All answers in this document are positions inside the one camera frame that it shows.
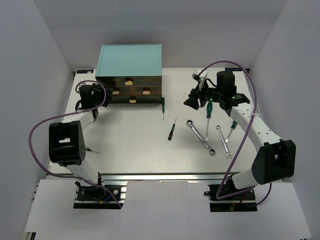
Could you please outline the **small black green precision screwdriver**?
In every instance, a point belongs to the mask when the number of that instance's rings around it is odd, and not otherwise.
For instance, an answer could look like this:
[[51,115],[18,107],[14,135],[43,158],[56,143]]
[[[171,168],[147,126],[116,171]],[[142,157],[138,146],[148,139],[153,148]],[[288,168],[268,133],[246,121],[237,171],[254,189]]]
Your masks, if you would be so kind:
[[168,138],[167,140],[168,141],[171,141],[172,140],[172,137],[173,137],[173,134],[174,134],[174,130],[175,130],[175,127],[176,127],[176,121],[177,121],[177,117],[175,118],[175,121],[170,129],[170,132],[169,132],[169,135],[168,135]]

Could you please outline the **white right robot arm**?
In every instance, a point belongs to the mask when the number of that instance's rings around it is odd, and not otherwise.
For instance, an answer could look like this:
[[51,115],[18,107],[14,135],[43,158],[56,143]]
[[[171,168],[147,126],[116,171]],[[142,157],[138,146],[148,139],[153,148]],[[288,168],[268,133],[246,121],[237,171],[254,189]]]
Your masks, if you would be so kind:
[[218,103],[219,107],[247,131],[257,152],[250,169],[228,178],[226,195],[236,200],[243,195],[244,189],[291,178],[295,172],[296,145],[292,140],[283,140],[265,122],[254,115],[254,106],[249,98],[237,91],[235,75],[231,71],[216,74],[216,86],[209,87],[207,72],[199,70],[192,77],[197,81],[184,105],[195,110],[206,103]]

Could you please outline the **small screwdriver near left arm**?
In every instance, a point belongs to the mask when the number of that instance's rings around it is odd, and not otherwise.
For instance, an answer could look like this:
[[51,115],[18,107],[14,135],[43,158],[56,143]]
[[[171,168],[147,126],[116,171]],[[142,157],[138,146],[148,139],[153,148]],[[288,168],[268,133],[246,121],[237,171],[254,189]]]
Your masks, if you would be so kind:
[[97,151],[95,151],[95,150],[92,150],[91,148],[88,148],[88,147],[86,147],[85,150],[88,151],[88,152],[100,154],[99,152],[97,152]]

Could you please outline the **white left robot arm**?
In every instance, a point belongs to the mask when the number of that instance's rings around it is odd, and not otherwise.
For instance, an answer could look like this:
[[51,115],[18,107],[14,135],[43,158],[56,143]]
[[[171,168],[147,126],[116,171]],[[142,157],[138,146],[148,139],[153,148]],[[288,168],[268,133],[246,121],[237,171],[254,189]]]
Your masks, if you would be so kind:
[[108,106],[111,94],[100,83],[94,82],[91,85],[79,83],[76,93],[80,100],[75,112],[49,125],[49,158],[52,163],[72,172],[85,185],[90,185],[88,193],[99,200],[105,196],[106,187],[99,183],[100,174],[86,160],[83,130],[97,120],[98,108]]

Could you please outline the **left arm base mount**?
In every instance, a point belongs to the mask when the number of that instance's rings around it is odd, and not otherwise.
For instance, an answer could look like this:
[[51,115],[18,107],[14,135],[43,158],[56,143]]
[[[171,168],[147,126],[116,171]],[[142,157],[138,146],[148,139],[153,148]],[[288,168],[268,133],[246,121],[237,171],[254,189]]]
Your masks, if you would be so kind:
[[[120,181],[103,181],[104,187],[109,189],[122,207],[127,192],[127,184]],[[113,199],[111,194],[99,187],[92,185],[84,186],[79,181],[75,182],[76,192],[74,197],[74,209],[93,209],[93,210],[120,210],[121,208]]]

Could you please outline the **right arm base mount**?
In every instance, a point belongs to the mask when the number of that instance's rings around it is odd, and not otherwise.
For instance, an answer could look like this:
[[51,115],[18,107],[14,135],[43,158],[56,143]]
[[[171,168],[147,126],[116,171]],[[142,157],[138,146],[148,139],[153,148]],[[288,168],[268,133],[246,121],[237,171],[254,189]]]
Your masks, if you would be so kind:
[[203,193],[209,198],[209,207],[212,213],[233,213],[233,212],[257,212],[256,196],[253,190],[217,199],[218,184],[208,185],[208,190]]

